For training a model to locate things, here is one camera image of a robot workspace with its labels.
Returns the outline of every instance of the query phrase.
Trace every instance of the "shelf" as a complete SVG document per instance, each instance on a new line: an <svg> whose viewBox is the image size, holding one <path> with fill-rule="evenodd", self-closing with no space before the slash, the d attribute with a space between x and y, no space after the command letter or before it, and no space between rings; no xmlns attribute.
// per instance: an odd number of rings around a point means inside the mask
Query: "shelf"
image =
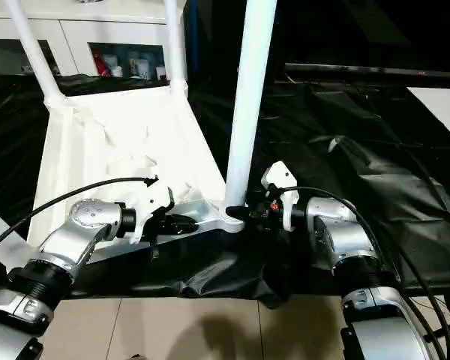
<svg viewBox="0 0 450 360"><path fill-rule="evenodd" d="M182 15L187 0L177 0ZM80 4L76 0L22 0L29 19L113 21L119 23L165 23L164 0L103 0ZM0 0L0 18L10 15Z"/></svg>

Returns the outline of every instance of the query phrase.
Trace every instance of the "red bottle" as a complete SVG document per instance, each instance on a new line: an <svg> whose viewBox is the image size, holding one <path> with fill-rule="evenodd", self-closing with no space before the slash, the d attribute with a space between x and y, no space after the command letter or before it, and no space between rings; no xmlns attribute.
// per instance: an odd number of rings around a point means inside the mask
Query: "red bottle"
<svg viewBox="0 0 450 360"><path fill-rule="evenodd" d="M100 54L95 51L92 52L92 54L93 54L93 59L95 61L95 66L97 67L98 75L100 75L101 77L109 77L110 71L109 71L108 67L105 65L104 60L102 60L102 57L100 56Z"/></svg>

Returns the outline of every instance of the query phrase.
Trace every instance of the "white cabinet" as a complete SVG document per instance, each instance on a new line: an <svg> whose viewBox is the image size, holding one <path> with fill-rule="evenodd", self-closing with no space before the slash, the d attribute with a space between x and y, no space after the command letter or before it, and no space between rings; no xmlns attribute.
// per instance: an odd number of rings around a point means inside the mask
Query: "white cabinet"
<svg viewBox="0 0 450 360"><path fill-rule="evenodd" d="M178 0L182 19L186 0ZM124 77L148 67L150 79L168 77L170 51L164 0L22 0L35 37L56 74ZM32 70L18 41L17 30L0 0L0 74ZM181 21L183 38L183 21Z"/></svg>
<svg viewBox="0 0 450 360"><path fill-rule="evenodd" d="M106 56L111 57L122 68L124 76L136 75L131 69L135 59L148 58L152 68L169 67L164 24L62 20L61 26L80 74L99 74L94 61L97 54L109 67L112 65Z"/></svg>
<svg viewBox="0 0 450 360"><path fill-rule="evenodd" d="M61 75L77 74L77 66L68 49L60 22L32 19L30 24L52 70ZM18 39L12 20L0 19L0 75L24 74L31 70Z"/></svg>

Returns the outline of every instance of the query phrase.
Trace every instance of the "white pole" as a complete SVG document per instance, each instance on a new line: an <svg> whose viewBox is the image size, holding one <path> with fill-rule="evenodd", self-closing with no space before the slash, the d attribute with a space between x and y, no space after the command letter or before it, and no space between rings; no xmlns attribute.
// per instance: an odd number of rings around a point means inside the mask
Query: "white pole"
<svg viewBox="0 0 450 360"><path fill-rule="evenodd" d="M177 0L165 0L166 29L170 48L170 86L172 90L184 91L186 89L185 70L183 65L184 49L180 41L179 13L177 12Z"/></svg>
<svg viewBox="0 0 450 360"><path fill-rule="evenodd" d="M245 203L277 0L248 0L241 42L225 206Z"/></svg>
<svg viewBox="0 0 450 360"><path fill-rule="evenodd" d="M32 34L29 20L25 16L20 0L5 0L5 2L15 23L16 30L19 33L23 49L27 54L30 65L45 95L45 101L47 102L47 99L54 98L55 96L62 96L55 79L53 79L52 71L50 71L47 60L45 60L44 53L37 39Z"/></svg>

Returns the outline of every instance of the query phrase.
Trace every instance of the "black cloth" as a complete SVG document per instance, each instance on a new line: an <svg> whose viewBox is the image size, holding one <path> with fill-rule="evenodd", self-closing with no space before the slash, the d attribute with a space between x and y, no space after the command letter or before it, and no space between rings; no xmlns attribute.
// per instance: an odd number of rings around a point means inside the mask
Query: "black cloth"
<svg viewBox="0 0 450 360"><path fill-rule="evenodd" d="M70 76L66 95L143 87L133 79ZM189 101L225 176L235 94L191 85ZM34 79L0 78L0 216L32 208L48 113ZM399 242L438 293L450 292L450 133L405 88L270 85L264 90L250 189L282 160L299 185L353 202L370 221L387 259L411 294L421 290L390 247ZM21 229L26 236L26 229ZM235 297L277 306L291 293L336 293L313 267L306 234L246 229L197 235L87 265L70 294L89 297ZM5 270L0 266L0 287Z"/></svg>

